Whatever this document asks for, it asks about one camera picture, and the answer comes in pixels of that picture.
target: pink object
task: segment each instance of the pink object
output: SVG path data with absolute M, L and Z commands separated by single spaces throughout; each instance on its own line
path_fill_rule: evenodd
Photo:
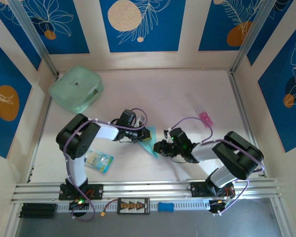
M 211 118 L 208 116 L 208 114 L 205 112 L 204 108 L 201 105 L 196 106 L 195 110 L 199 118 L 206 121 L 210 127 L 214 125 Z

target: teal fabric piece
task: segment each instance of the teal fabric piece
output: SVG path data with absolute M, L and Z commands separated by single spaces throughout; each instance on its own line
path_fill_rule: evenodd
M 146 127 L 150 131 L 151 139 L 144 142 L 138 142 L 139 145 L 141 145 L 146 151 L 148 151 L 150 154 L 152 154 L 154 157 L 158 158 L 158 155 L 156 152 L 153 151 L 153 146 L 157 141 L 156 138 L 156 127 Z

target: white tabletop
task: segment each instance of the white tabletop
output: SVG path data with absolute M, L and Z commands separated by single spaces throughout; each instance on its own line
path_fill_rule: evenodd
M 244 127 L 226 71 L 202 70 L 124 70 L 98 72 L 105 89 L 83 114 L 92 119 L 111 121 L 124 109 L 141 108 L 148 114 L 147 126 L 155 126 L 157 141 L 164 139 L 163 130 L 184 117 L 197 114 L 188 95 L 200 103 L 211 117 L 213 138 L 223 138 L 235 131 L 244 138 Z M 55 102 L 51 103 L 39 143 L 31 182 L 64 182 L 65 159 L 55 139 L 74 117 Z M 210 131 L 197 120 L 180 124 L 192 142 L 200 142 Z M 86 167 L 90 182 L 154 181 L 205 179 L 222 163 L 208 160 L 199 164 L 178 164 L 170 158 L 156 159 L 138 144 L 95 139 L 92 148 L 114 156 L 106 174 Z M 174 158 L 184 161 L 180 156 Z

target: small packet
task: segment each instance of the small packet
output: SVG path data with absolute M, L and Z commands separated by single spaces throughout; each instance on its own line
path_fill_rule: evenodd
M 106 173 L 114 157 L 90 148 L 85 154 L 84 164 Z

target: mint green container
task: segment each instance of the mint green container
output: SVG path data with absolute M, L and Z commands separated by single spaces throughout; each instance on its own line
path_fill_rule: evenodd
M 82 66 L 72 67 L 50 88 L 54 101 L 65 109 L 79 114 L 94 102 L 104 90 L 101 77 Z

